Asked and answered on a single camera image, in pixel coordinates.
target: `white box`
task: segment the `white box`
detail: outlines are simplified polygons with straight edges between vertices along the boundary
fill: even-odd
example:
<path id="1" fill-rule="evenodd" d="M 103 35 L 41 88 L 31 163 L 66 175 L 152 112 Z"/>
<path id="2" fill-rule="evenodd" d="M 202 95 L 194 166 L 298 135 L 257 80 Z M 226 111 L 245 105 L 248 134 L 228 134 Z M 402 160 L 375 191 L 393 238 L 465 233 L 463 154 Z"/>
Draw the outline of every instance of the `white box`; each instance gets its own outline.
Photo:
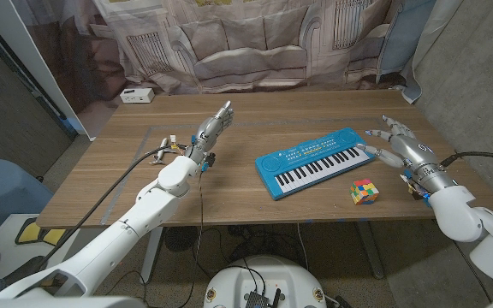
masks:
<path id="1" fill-rule="evenodd" d="M 123 103 L 151 103 L 151 100 L 155 97 L 153 89 L 125 89 L 121 94 L 121 100 Z"/>

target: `table leg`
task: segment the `table leg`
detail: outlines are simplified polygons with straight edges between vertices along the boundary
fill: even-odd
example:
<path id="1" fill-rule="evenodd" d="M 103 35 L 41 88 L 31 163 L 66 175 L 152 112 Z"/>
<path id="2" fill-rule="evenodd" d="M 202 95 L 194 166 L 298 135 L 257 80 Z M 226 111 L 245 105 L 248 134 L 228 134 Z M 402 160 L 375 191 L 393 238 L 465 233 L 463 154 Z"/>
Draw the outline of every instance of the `table leg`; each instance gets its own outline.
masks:
<path id="1" fill-rule="evenodd" d="M 147 243 L 146 255 L 144 256 L 144 264 L 142 264 L 142 270 L 140 274 L 144 279 L 144 283 L 148 283 L 151 279 L 151 268 L 155 263 L 155 255 L 157 249 L 159 248 L 159 241 L 161 240 L 161 234 L 163 233 L 163 227 L 154 228 L 150 232 L 150 239 Z"/>
<path id="2" fill-rule="evenodd" d="M 357 230 L 359 230 L 360 239 L 363 241 L 363 247 L 365 248 L 366 256 L 372 267 L 372 274 L 376 279 L 383 279 L 385 274 L 383 273 L 382 261 L 380 255 L 377 252 L 376 242 L 372 235 L 369 222 L 356 222 Z"/>

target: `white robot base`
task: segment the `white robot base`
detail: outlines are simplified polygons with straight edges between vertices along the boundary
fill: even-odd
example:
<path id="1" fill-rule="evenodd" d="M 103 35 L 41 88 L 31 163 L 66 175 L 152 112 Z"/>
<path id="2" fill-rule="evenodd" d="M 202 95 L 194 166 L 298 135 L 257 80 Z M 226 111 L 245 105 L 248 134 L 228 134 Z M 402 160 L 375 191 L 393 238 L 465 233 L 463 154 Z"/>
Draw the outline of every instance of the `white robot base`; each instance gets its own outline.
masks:
<path id="1" fill-rule="evenodd" d="M 278 308 L 326 308 L 323 289 L 318 280 L 306 269 L 285 258 L 276 256 L 251 256 L 246 258 L 249 269 L 256 270 L 265 282 L 265 303 L 274 306 L 277 289 L 281 290 Z M 230 266 L 246 267 L 244 260 Z M 257 294 L 262 294 L 264 283 L 253 271 L 228 267 L 212 278 L 206 289 L 204 308 L 265 308 L 262 303 L 248 303 L 255 290 L 254 275 L 258 284 Z"/>

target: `yellow object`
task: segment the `yellow object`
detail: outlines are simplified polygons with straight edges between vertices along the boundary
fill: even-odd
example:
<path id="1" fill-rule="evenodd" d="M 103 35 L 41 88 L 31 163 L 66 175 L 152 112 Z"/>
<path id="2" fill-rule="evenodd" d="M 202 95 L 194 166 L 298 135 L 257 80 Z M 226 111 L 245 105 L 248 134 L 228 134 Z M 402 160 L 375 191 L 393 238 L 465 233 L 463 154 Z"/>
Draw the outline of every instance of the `yellow object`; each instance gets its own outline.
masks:
<path id="1" fill-rule="evenodd" d="M 37 241 L 40 231 L 41 228 L 35 222 L 30 223 L 22 231 L 21 236 L 18 238 L 17 244 Z"/>
<path id="2" fill-rule="evenodd" d="M 56 246 L 66 229 L 52 229 L 43 237 L 43 242 Z"/>
<path id="3" fill-rule="evenodd" d="M 368 179 L 355 181 L 349 191 L 355 205 L 373 204 L 379 194 L 377 188 Z"/>

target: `wooden table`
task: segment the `wooden table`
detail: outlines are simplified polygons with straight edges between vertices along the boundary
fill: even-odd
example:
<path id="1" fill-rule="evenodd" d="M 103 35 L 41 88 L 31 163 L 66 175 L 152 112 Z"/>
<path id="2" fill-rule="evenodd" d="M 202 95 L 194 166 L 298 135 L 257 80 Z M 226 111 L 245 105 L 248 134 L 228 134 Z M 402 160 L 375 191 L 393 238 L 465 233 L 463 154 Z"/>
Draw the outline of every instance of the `wooden table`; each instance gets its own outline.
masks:
<path id="1" fill-rule="evenodd" d="M 42 228 L 73 227 L 105 190 L 136 158 L 157 148 L 161 139 L 177 135 L 188 144 L 199 124 L 227 101 L 235 110 L 234 124 L 212 151 L 214 167 L 202 177 L 204 224 L 279 222 L 342 222 L 433 217 L 432 209 L 414 201 L 399 177 L 400 170 L 376 160 L 343 175 L 273 201 L 254 167 L 256 157 L 287 149 L 308 139 L 351 127 L 376 147 L 389 144 L 364 134 L 387 129 L 381 115 L 408 125 L 439 158 L 454 149 L 398 91 L 275 92 L 157 97 L 151 104 L 124 104 L 111 117 L 55 196 L 39 215 Z M 170 163 L 175 154 L 166 153 Z M 86 221 L 85 227 L 110 225 L 133 204 L 138 191 L 157 177 L 163 165 L 141 163 Z M 493 210 L 493 192 L 458 160 L 448 172 L 477 197 L 472 206 Z M 353 181 L 369 178 L 380 191 L 375 204 L 354 205 Z M 200 224 L 198 179 L 178 211 L 164 226 Z"/>

